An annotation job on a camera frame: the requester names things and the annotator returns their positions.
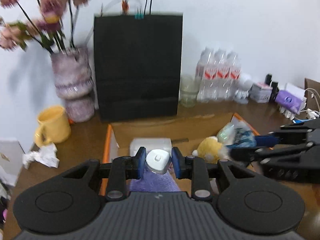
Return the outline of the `clear plastic bag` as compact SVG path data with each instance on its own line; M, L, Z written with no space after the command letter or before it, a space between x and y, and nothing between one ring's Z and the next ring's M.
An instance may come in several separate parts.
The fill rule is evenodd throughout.
M238 123L227 123L216 135L218 142L224 145L232 145L235 141L236 130L238 128Z

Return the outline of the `small patterned tin box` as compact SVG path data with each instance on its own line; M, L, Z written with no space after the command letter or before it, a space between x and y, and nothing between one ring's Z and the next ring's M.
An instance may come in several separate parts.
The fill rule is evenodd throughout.
M253 83L249 96L257 103L268 103L271 95L271 88L264 83Z

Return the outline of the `right water bottle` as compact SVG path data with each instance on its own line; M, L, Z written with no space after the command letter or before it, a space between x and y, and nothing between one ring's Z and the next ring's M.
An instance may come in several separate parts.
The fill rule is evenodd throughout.
M227 66L229 67L229 76L225 99L232 100L241 73L241 63L239 55L236 52L231 51L227 55Z

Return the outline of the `left water bottle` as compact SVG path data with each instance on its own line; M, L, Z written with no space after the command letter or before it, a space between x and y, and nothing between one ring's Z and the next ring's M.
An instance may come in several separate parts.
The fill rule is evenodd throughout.
M212 48L206 47L202 52L199 61L196 65L195 78L200 80L199 93L197 96L198 102L207 102L209 100L208 92L209 85L211 81L211 74L206 73L210 68L210 59L213 56L214 50Z

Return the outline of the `middle water bottle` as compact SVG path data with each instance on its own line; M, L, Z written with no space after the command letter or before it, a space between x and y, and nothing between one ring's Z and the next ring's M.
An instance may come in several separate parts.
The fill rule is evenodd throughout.
M228 74L228 67L226 65L226 51L218 49L214 55L216 75L214 78L213 99L219 101L222 99L222 86L226 75Z

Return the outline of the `orange cardboard box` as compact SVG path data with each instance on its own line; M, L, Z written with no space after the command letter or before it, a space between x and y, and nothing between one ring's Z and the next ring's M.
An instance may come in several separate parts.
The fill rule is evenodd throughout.
M229 122L246 120L238 113L198 115L174 119L149 119L114 122L108 125L103 163L129 155L129 146L136 138L169 138L183 155L190 155L206 137L217 133Z

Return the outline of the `black small bottles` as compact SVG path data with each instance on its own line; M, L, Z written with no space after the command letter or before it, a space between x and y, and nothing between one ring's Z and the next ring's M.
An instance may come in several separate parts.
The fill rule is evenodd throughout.
M275 99L279 92L278 82L272 79L272 74L267 74L265 77L265 84L271 88L271 95L270 95L269 102L270 103L275 102Z

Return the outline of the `black paper shopping bag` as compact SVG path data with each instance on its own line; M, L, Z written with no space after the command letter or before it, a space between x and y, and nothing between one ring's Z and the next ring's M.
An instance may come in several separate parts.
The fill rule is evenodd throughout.
M123 0L94 19L100 117L114 122L177 114L183 16L153 14L152 0Z

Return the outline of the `crumpled white paper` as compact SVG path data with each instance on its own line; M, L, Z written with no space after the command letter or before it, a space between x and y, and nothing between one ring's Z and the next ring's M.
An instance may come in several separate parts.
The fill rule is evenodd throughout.
M22 163L25 169L28 169L33 162L41 163L47 167L58 168L60 160L56 156L57 148L55 144L41 146L39 150L29 151L22 157Z

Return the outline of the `yellow ceramic mug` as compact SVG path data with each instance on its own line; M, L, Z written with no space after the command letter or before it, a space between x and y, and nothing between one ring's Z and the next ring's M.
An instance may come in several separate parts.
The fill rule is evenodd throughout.
M71 135L66 110L60 105L44 109L37 116L37 122L39 126L34 134L34 143L37 147L64 142Z

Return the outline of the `purple white ceramic vase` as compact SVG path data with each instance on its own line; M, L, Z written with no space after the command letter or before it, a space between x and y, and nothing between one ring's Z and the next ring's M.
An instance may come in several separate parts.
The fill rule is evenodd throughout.
M94 82L86 47L68 48L50 56L56 94L65 101L68 118L85 122L94 115Z

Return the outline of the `yellow white plush toy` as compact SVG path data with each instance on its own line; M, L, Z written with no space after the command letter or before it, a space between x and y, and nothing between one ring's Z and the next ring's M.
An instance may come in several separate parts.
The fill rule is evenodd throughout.
M207 137L192 152L192 156L203 158L207 163L217 164L220 159L229 159L229 149L218 142L217 137Z

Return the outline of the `white charger adapter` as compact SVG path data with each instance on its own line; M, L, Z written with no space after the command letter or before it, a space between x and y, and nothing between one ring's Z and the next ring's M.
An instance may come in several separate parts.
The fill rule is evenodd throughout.
M165 150L154 149L146 155L145 162L151 172L165 174L171 163L171 155Z

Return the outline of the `clear drinking glass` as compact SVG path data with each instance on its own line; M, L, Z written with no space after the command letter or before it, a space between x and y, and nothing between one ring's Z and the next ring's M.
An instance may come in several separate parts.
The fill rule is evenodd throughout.
M201 79L191 75L182 75L180 78L180 104L191 108L196 105Z

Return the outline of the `dried pink flower bouquet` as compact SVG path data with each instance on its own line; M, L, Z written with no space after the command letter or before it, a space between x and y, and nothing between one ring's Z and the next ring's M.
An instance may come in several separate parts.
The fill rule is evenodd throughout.
M26 50L29 41L37 42L44 50L54 54L76 50L74 31L79 9L90 0L36 0L40 17L32 19L20 0L1 0L1 8L19 7L26 21L8 22L1 18L1 48Z

